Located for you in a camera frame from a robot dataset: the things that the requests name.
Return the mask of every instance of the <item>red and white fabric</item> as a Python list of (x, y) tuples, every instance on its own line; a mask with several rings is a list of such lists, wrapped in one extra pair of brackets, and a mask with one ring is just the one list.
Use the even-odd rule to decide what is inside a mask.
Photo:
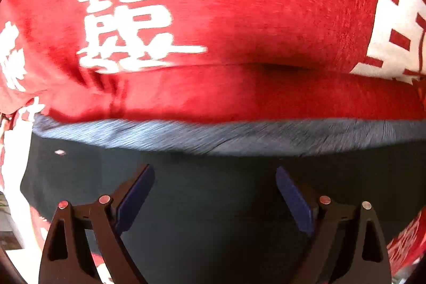
[(423, 119), (425, 19), (426, 0), (2, 0), (0, 111)]
[(426, 252), (426, 207), (388, 244), (392, 275), (422, 258)]

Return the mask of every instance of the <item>red cloth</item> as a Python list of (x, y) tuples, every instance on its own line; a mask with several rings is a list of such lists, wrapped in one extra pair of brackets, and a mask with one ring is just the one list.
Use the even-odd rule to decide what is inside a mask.
[(426, 207), (388, 244), (392, 275), (412, 265), (426, 252)]

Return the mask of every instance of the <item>fold in fabric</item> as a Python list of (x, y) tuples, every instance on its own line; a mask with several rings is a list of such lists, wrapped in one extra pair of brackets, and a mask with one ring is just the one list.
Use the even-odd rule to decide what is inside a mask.
[(352, 119), (235, 122), (199, 125), (171, 121), (101, 120), (64, 124), (36, 115), (40, 137), (104, 148), (218, 155), (315, 155), (426, 139), (426, 121)]

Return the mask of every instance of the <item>red fabric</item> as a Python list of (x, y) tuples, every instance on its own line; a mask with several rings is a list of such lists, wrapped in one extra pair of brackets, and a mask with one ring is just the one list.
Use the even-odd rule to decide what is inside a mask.
[[(111, 1), (114, 7), (122, 5), (119, 0)], [(173, 34), (174, 45), (198, 45), (207, 51), (170, 53), (167, 62), (173, 66), (167, 68), (103, 75), (79, 66), (76, 54), (87, 46), (84, 18), (89, 2), (2, 0), (0, 24), (10, 21), (19, 29), (16, 48), (24, 50), (27, 74), (20, 82), (25, 92), (0, 87), (0, 111), (12, 113), (39, 95), (46, 113), (63, 122), (104, 118), (197, 122), (424, 118), (412, 86), (348, 75), (360, 62), (381, 65), (380, 60), (366, 57), (377, 2), (129, 3), (131, 8), (162, 4), (172, 14), (166, 30), (139, 30), (145, 43), (167, 31)], [(110, 14), (111, 9), (96, 16)], [(395, 34), (392, 40), (409, 46), (402, 35)], [(119, 38), (117, 45), (123, 42)], [(121, 53), (111, 56), (115, 61), (120, 58)]]
[(3, 175), (1, 173), (1, 169), (4, 163), (4, 155), (5, 155), (5, 150), (4, 150), (4, 133), (5, 131), (10, 129), (10, 120), (9, 118), (4, 115), (4, 114), (0, 114), (0, 188), (2, 190), (4, 190), (4, 180), (3, 180)]
[(422, 78), (420, 81), (413, 82), (416, 87), (420, 101), (423, 104), (423, 109), (426, 111), (426, 78)]
[(426, 252), (426, 207), (388, 245), (392, 275), (421, 258)]

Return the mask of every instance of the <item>garment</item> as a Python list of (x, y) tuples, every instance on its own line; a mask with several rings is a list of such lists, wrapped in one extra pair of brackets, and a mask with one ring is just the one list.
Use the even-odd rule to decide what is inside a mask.
[(425, 121), (328, 119), (200, 125), (102, 120), (63, 124), (36, 115), (33, 132), (104, 148), (237, 156), (318, 155), (426, 140)]
[(2, 0), (0, 111), (39, 96), (63, 122), (422, 119), (425, 2)]
[[(150, 284), (283, 283), (308, 240), (276, 188), (278, 165), (296, 170), (318, 194), (335, 201), (370, 201), (389, 242), (425, 201), (424, 146), (417, 142), (305, 158), (206, 158), (33, 135), (21, 191), (51, 220), (59, 201), (92, 202), (112, 193), (140, 164), (150, 163), (154, 187), (122, 235)], [(55, 153), (58, 149), (63, 155)], [(94, 251), (93, 236), (91, 247)]]

